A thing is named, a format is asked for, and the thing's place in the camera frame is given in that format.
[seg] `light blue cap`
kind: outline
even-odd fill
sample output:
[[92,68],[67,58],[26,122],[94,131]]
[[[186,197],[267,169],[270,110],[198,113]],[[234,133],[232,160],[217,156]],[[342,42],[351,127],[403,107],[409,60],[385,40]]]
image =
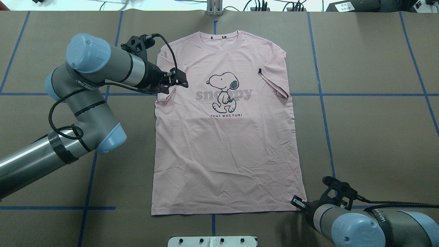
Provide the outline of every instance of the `light blue cap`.
[[65,53],[67,63],[81,73],[94,73],[110,60],[111,48],[107,41],[80,33],[75,35]]
[[100,154],[105,154],[119,147],[126,141],[126,134],[120,123],[105,137],[105,139],[97,146],[96,150]]
[[332,224],[331,236],[337,247],[385,246],[381,227],[363,214],[347,213],[339,216]]
[[422,226],[425,233],[427,233],[428,237],[430,238],[430,242],[432,243],[432,247],[439,247],[439,226],[434,220],[432,220],[432,218],[419,212],[399,212],[406,213],[415,219],[415,221]]
[[44,81],[44,88],[46,89],[46,92],[50,97],[58,101],[61,98],[55,93],[54,87],[52,85],[52,75],[54,74],[54,72],[55,69],[46,77],[46,80]]

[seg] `pink t-shirt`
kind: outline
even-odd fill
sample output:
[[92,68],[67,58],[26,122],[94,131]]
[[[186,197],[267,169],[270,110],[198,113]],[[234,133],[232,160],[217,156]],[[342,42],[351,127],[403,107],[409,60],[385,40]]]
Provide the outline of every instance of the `pink t-shirt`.
[[[285,51],[244,31],[170,45],[189,88],[157,96],[151,214],[296,210],[306,196]],[[174,67],[167,46],[157,65]]]

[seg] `snoopy graphic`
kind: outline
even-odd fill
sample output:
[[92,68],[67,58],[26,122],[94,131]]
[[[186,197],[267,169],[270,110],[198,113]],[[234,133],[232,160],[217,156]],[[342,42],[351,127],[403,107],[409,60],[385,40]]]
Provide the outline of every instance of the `snoopy graphic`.
[[239,87],[239,82],[232,72],[225,72],[221,75],[213,75],[209,78],[206,84],[221,90],[218,95],[217,102],[212,104],[212,107],[218,113],[232,113],[236,109],[235,98],[231,98],[229,90],[235,90]]

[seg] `gray robot arm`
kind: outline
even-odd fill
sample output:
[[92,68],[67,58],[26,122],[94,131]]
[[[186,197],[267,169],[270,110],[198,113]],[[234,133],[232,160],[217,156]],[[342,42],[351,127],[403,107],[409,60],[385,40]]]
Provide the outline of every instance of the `gray robot arm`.
[[[291,204],[299,208],[308,224],[337,247],[439,247],[439,226],[430,217],[419,212],[384,212],[380,206],[364,212],[351,212],[353,200],[385,203],[394,207],[436,207],[424,203],[373,202],[359,196],[348,183],[333,177],[324,177],[328,189],[319,200],[304,202],[294,196]],[[336,191],[336,197],[327,194]]]
[[133,36],[122,49],[88,34],[72,38],[67,62],[50,73],[45,88],[57,103],[68,104],[75,128],[52,127],[46,137],[0,159],[0,200],[93,150],[104,154],[125,142],[120,122],[98,89],[104,80],[147,93],[166,93],[171,85],[187,87],[177,68],[163,72],[148,62],[146,49],[154,45],[153,37]]

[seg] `shirt sleeve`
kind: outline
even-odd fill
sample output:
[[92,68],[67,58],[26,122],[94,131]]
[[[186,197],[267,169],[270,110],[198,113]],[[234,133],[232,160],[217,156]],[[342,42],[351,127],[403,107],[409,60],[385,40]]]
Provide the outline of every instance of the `shirt sleeve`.
[[[160,49],[160,53],[157,55],[157,66],[165,72],[169,72],[172,68],[175,67],[174,59],[172,58],[172,54],[169,51],[167,46],[163,46]],[[179,70],[186,72],[187,66],[181,63],[177,63],[177,67]],[[177,86],[172,86],[169,88],[169,94],[158,93],[157,101],[168,101],[172,95],[175,93]]]
[[269,62],[259,68],[259,75],[276,91],[277,96],[288,99],[290,89],[285,62],[286,56],[287,53],[282,48],[271,43],[268,54]]

